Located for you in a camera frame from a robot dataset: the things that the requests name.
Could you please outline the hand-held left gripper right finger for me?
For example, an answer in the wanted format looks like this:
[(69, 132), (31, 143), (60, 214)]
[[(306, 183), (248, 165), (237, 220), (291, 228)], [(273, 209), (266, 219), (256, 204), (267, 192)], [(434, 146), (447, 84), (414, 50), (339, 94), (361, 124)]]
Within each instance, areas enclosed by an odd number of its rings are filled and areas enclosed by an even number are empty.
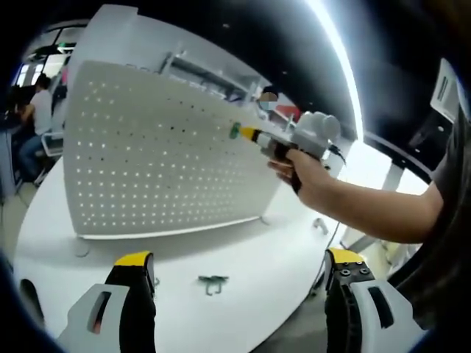
[(328, 352), (409, 352), (425, 335), (411, 303), (364, 259), (346, 249), (325, 252)]

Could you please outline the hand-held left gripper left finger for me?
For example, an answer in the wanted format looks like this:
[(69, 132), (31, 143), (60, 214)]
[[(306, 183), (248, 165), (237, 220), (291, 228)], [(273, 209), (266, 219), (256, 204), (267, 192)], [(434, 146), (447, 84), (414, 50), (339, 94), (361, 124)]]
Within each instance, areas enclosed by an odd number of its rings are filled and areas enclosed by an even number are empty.
[(155, 286), (153, 253), (121, 257), (68, 311), (58, 343), (67, 352), (155, 352)]

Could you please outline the person's right hand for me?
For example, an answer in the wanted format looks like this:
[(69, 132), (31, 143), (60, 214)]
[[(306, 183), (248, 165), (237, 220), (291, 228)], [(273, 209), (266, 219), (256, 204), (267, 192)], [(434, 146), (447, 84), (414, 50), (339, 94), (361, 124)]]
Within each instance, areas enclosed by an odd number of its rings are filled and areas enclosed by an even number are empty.
[(268, 166), (292, 187), (294, 175), (297, 175), (300, 187), (295, 193), (305, 206), (337, 221), (343, 221), (345, 211), (342, 202), (346, 183), (333, 178), (320, 161), (302, 151), (291, 149), (286, 156), (287, 162), (270, 160)]

